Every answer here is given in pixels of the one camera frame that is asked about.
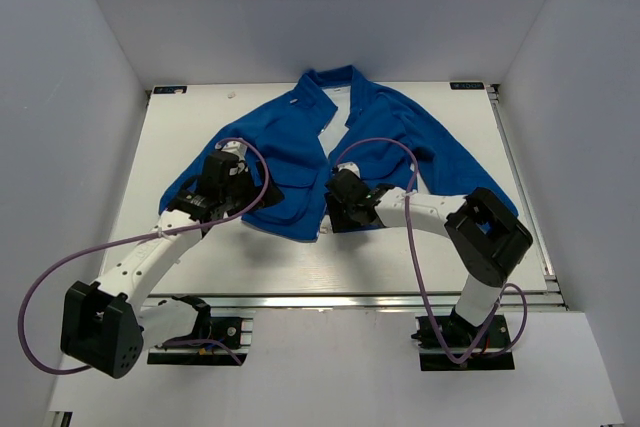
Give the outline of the blue zip jacket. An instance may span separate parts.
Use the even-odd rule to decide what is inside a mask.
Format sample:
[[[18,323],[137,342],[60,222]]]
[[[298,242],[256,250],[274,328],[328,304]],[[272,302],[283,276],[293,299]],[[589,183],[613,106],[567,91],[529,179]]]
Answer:
[[[325,184],[336,160],[354,162],[371,187],[409,186],[411,162],[435,195],[491,190],[511,212],[509,196],[473,155],[427,110],[404,94],[367,80],[348,65],[309,70],[296,86],[224,126],[163,193],[166,210],[179,188],[201,173],[206,157],[226,138],[256,147],[247,154],[253,176],[264,168],[283,193],[278,204],[243,221],[271,234],[314,241],[325,215]]]

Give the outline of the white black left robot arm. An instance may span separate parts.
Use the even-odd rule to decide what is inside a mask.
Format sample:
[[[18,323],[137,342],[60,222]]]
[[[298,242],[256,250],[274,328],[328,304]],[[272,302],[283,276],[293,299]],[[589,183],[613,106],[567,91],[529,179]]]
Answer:
[[[249,164],[238,142],[210,153],[198,174],[182,182],[151,232],[108,272],[66,292],[60,347],[64,354],[114,379],[157,347],[230,348],[212,332],[211,307],[177,295],[144,302],[159,281],[215,226],[284,198],[263,157]]]

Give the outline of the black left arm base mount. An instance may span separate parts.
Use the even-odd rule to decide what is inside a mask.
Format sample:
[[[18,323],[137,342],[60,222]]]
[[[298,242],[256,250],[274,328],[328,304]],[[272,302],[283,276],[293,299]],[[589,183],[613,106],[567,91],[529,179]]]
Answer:
[[[251,315],[190,295],[143,308],[139,323],[149,365],[240,367],[252,342]]]

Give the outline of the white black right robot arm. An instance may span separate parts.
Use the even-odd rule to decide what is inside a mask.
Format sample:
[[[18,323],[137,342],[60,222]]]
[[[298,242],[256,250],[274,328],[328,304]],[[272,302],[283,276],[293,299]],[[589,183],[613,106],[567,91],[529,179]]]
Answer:
[[[491,190],[438,196],[379,184],[369,187],[354,171],[340,169],[326,184],[325,200],[335,233],[407,227],[449,239],[467,270],[459,300],[438,323],[450,347],[472,346],[488,332],[486,318],[509,277],[533,244],[529,230]]]

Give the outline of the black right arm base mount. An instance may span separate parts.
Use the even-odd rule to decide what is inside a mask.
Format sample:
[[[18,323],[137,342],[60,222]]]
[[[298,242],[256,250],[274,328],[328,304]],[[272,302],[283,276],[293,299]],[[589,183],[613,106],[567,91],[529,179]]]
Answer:
[[[448,316],[435,317],[441,334],[452,354],[461,356],[471,345],[474,334],[454,326]],[[496,315],[488,331],[474,348],[470,357],[462,364],[455,364],[446,356],[436,338],[427,316],[416,318],[417,330],[411,335],[419,352],[420,369],[423,372],[473,372],[513,371],[513,354],[506,351],[511,336],[503,315]]]

